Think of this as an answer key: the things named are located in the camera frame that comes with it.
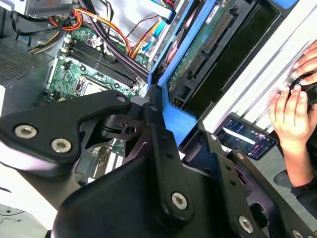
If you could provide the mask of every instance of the phone screen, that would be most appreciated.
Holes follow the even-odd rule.
[[[239,150],[251,159],[260,160],[277,142],[252,126],[229,118],[218,130],[216,136],[221,144],[232,150]]]

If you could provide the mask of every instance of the orange wire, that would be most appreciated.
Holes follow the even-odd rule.
[[[62,29],[63,30],[66,30],[66,31],[73,31],[73,30],[76,30],[78,28],[81,27],[81,25],[83,24],[83,17],[81,14],[78,14],[76,12],[73,11],[73,13],[75,14],[75,17],[77,19],[77,23],[75,25],[72,25],[72,26],[63,26]],[[51,22],[51,24],[55,27],[58,27],[58,24],[56,23],[56,21],[52,18],[52,17],[49,17],[49,20]]]
[[[76,11],[78,11],[78,12],[80,12],[80,13],[84,13],[84,14],[90,16],[90,17],[96,18],[97,20],[99,20],[99,21],[105,23],[106,25],[110,26],[111,28],[113,28],[113,29],[123,38],[123,40],[124,40],[124,42],[125,42],[125,44],[126,44],[127,54],[128,54],[128,55],[130,54],[130,52],[131,52],[130,43],[129,43],[128,39],[124,36],[124,34],[121,32],[121,30],[120,30],[117,26],[115,26],[115,25],[114,25],[113,23],[111,23],[110,21],[104,19],[103,17],[97,16],[97,15],[95,15],[95,14],[93,14],[93,13],[91,13],[91,12],[85,10],[85,9],[76,8],[76,9],[75,9],[75,12],[76,12]]]

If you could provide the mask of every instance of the black metal bracket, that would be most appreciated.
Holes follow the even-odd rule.
[[[184,163],[209,173],[218,182],[217,201],[222,201],[219,205],[226,211],[223,219],[234,234],[279,238],[293,237],[293,231],[298,231],[309,235],[306,224],[252,162],[240,151],[231,151],[225,158],[219,140],[204,131],[201,122],[194,130],[194,137],[183,144],[182,151],[186,153],[188,148],[198,149],[190,150]],[[241,217],[252,225],[252,234],[241,231]]]

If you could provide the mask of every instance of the sleeve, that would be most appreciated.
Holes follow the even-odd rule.
[[[293,187],[291,192],[303,207],[317,219],[317,177],[309,184]]]

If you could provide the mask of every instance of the ram slot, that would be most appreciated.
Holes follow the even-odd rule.
[[[131,70],[129,70],[127,67],[125,67],[123,64],[119,63],[119,62],[113,62],[113,58],[105,55],[105,57],[103,56],[103,54],[97,50],[94,50],[91,47],[88,47],[87,45],[85,45],[82,42],[76,42],[73,45],[73,49],[78,49],[81,50],[83,52],[85,52],[86,54],[91,55],[92,57],[96,58],[99,61],[102,62],[106,62],[109,64],[109,67],[113,68],[114,70],[119,71],[121,74],[124,73],[126,74],[126,77],[131,78],[131,80],[134,79],[134,72],[132,72]]]
[[[124,75],[121,75],[120,73],[116,73],[113,70],[109,69],[106,65],[103,65],[102,63],[96,61],[95,58],[91,58],[87,55],[84,55],[82,53],[78,52],[72,52],[71,57],[75,60],[78,60],[79,62],[97,70],[100,73],[103,73],[109,77],[111,77],[114,80],[119,81],[120,83],[123,83],[127,86],[130,86],[132,83],[132,80],[129,78],[126,78]]]

